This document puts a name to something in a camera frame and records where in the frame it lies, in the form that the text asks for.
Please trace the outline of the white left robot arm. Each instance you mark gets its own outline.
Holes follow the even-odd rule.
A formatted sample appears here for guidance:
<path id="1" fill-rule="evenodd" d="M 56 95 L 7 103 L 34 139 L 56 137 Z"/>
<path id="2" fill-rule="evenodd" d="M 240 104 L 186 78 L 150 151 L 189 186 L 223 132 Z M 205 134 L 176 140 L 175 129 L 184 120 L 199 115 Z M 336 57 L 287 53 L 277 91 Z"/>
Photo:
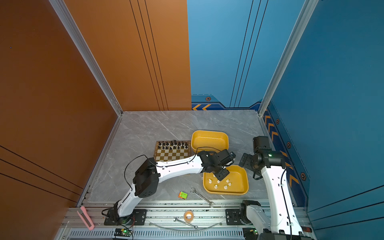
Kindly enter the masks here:
<path id="1" fill-rule="evenodd" d="M 213 173 L 220 181 L 229 175 L 227 167 L 234 163 L 236 155 L 228 150 L 218 153 L 201 151 L 191 157 L 172 162 L 156 162 L 146 159 L 136 170 L 133 183 L 126 195 L 114 205 L 117 219 L 131 216 L 134 208 L 144 198 L 154 195 L 158 185 L 172 178 L 189 174 Z"/>

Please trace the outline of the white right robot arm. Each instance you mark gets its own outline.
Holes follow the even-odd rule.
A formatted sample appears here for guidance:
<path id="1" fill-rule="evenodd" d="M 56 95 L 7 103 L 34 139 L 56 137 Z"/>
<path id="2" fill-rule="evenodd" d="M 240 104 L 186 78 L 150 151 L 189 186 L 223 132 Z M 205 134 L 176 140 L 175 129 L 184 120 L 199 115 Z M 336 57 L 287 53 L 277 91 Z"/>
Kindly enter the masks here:
<path id="1" fill-rule="evenodd" d="M 243 154 L 239 166 L 262 177 L 267 187 L 270 217 L 257 201 L 241 204 L 242 221 L 254 226 L 257 239 L 310 240 L 304 235 L 292 204 L 284 156 L 271 150 L 258 150 L 254 155 Z"/>

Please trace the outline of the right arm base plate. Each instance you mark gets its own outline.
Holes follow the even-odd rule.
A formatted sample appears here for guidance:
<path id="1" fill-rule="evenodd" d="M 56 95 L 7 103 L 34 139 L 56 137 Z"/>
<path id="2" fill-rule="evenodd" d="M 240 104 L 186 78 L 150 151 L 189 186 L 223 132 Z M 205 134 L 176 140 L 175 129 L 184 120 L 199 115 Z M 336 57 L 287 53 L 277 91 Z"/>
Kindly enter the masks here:
<path id="1" fill-rule="evenodd" d="M 225 214 L 228 226 L 244 225 L 241 220 L 241 211 L 239 209 L 226 209 Z"/>

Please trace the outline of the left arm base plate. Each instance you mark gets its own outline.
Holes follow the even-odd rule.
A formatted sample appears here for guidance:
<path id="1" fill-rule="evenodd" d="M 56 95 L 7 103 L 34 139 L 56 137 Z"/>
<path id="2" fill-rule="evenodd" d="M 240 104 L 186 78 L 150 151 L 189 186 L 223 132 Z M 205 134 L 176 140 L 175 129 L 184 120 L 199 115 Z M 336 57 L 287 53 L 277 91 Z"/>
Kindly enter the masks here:
<path id="1" fill-rule="evenodd" d="M 128 217 L 118 217 L 113 208 L 102 211 L 105 217 L 105 226 L 143 226 L 147 217 L 147 210 L 134 209 L 133 213 Z"/>

